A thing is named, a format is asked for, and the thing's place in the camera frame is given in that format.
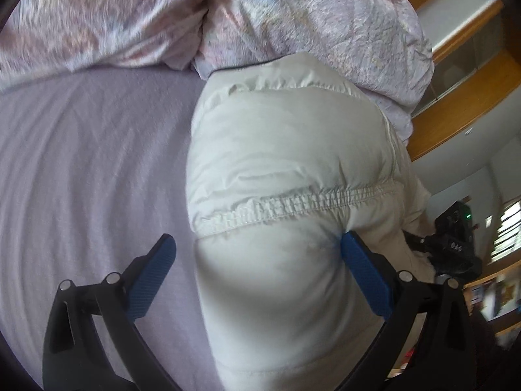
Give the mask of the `cream puffer jacket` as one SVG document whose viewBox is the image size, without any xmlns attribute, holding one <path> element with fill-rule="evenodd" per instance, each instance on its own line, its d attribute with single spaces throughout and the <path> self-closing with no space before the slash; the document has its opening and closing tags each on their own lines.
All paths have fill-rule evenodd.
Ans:
<svg viewBox="0 0 521 391">
<path fill-rule="evenodd" d="M 305 53 L 214 72 L 186 167 L 196 278 L 227 390 L 332 390 L 382 326 L 342 261 L 357 232 L 397 270 L 429 194 L 403 142 L 351 81 Z"/>
</svg>

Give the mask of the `lilac bed sheet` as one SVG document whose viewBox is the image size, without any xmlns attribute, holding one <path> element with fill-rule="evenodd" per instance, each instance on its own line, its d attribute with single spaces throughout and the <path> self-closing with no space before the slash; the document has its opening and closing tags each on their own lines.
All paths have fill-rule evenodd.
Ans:
<svg viewBox="0 0 521 391">
<path fill-rule="evenodd" d="M 1 96 L 1 332 L 41 379 L 58 284 L 97 283 L 158 238 L 176 260 L 137 326 L 185 390 L 218 390 L 194 277 L 186 210 L 190 71 L 97 68 Z"/>
</svg>

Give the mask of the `floral pink duvet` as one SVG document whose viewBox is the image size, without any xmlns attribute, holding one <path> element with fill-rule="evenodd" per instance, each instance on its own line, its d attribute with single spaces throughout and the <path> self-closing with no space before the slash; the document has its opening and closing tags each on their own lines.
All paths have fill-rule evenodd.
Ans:
<svg viewBox="0 0 521 391">
<path fill-rule="evenodd" d="M 165 64 L 206 79 L 298 52 L 411 137 L 434 61 L 409 0 L 20 0 L 1 32 L 1 88 L 95 65 Z"/>
</svg>

